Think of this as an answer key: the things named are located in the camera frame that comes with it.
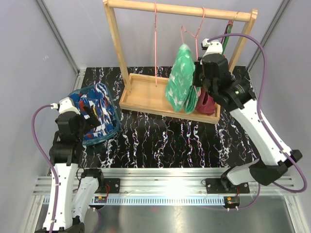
blue basket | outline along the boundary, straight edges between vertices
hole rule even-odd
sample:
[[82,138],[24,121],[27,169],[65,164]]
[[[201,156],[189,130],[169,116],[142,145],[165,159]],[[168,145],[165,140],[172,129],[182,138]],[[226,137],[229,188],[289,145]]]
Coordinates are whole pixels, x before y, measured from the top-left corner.
[[[88,87],[85,87],[85,88],[82,88],[82,89],[75,90],[75,91],[71,92],[68,95],[68,97],[71,97],[73,94],[83,94],[83,95],[87,94],[94,87],[95,87],[95,85],[92,85],[92,86],[88,86]],[[118,112],[117,112],[116,107],[115,107],[115,105],[113,103],[113,100],[112,100],[111,94],[109,92],[109,89],[106,86],[105,86],[105,88],[106,88],[106,91],[108,93],[109,101],[110,101],[110,103],[112,105],[113,113],[114,113],[113,117],[112,117],[112,120],[111,120],[112,125],[113,125],[113,130],[110,130],[109,133],[106,134],[106,135],[103,135],[101,137],[97,137],[97,138],[94,138],[94,139],[89,139],[89,138],[84,137],[83,145],[85,145],[85,146],[91,146],[91,145],[94,145],[94,144],[98,144],[98,143],[104,142],[104,141],[112,138],[120,129],[120,120],[119,120]],[[74,104],[75,104],[75,107],[80,110],[79,104],[75,103],[75,101],[74,101]]]

metal floor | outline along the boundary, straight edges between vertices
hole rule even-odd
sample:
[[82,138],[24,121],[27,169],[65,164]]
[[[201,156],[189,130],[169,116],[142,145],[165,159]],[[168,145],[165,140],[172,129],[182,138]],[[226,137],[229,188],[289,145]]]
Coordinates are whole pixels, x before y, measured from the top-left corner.
[[[241,197],[241,206],[251,197]],[[38,221],[42,226],[48,205]],[[260,197],[247,210],[220,211],[204,206],[105,206],[100,210],[98,233],[294,233],[283,197]],[[97,214],[88,210],[86,233],[97,223]]]

black mounting plate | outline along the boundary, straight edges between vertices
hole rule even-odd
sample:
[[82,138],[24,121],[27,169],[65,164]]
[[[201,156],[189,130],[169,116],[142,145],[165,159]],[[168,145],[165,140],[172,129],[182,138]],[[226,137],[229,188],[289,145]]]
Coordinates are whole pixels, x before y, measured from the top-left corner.
[[241,183],[236,187],[231,188],[229,191],[225,190],[225,187],[221,183],[221,178],[207,178],[205,179],[206,191],[208,194],[237,194],[238,188],[239,193],[245,194],[250,193],[248,183]]
[[120,179],[119,178],[104,178],[104,187],[102,187],[101,190],[96,193],[106,194],[107,193],[106,188],[105,188],[106,185],[109,185],[110,187],[109,194],[120,193]]

black tabletop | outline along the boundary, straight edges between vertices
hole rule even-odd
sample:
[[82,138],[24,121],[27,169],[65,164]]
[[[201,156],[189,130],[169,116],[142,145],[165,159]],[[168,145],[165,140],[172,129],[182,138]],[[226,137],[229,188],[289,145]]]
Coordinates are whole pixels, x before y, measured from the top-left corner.
[[[158,67],[169,77],[171,67]],[[154,67],[129,67],[130,73],[154,75]],[[237,79],[249,80],[246,67],[235,67]],[[121,119],[111,139],[89,146],[81,167],[228,167],[259,158],[253,142],[223,108],[217,125],[121,110],[124,89],[119,67],[87,68],[82,87],[97,82],[110,90]]]

white wall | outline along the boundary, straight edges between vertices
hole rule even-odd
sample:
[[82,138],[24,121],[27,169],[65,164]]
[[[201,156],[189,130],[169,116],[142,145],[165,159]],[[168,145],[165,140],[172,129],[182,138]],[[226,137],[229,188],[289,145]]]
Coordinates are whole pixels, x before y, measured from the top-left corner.
[[[44,0],[71,55],[79,67],[119,66],[109,32],[102,0]],[[157,3],[250,12],[259,15],[251,35],[259,41],[267,30],[282,0],[158,0]],[[122,45],[128,66],[154,66],[154,13],[116,9]],[[157,64],[171,66],[181,45],[180,28],[196,33],[199,17],[158,14]],[[198,42],[224,33],[226,20],[205,19]],[[233,32],[241,32],[243,23],[236,22]],[[194,39],[185,42],[195,57]],[[231,57],[237,38],[231,38],[226,56]],[[248,65],[256,46],[247,43],[238,65]]]
[[[32,115],[68,94],[74,72],[34,0],[0,1],[0,35],[0,232],[20,233],[37,177],[47,172],[32,138]],[[44,110],[37,117],[47,153],[57,115]]]
[[[263,97],[263,112],[292,149],[299,149],[303,158],[299,166],[311,185],[311,77],[309,20],[311,1],[293,0],[282,16],[265,50],[268,56],[268,80]],[[262,56],[251,70],[251,79],[259,90],[262,76]],[[293,167],[297,186],[301,178]],[[311,189],[299,194],[311,229]]]

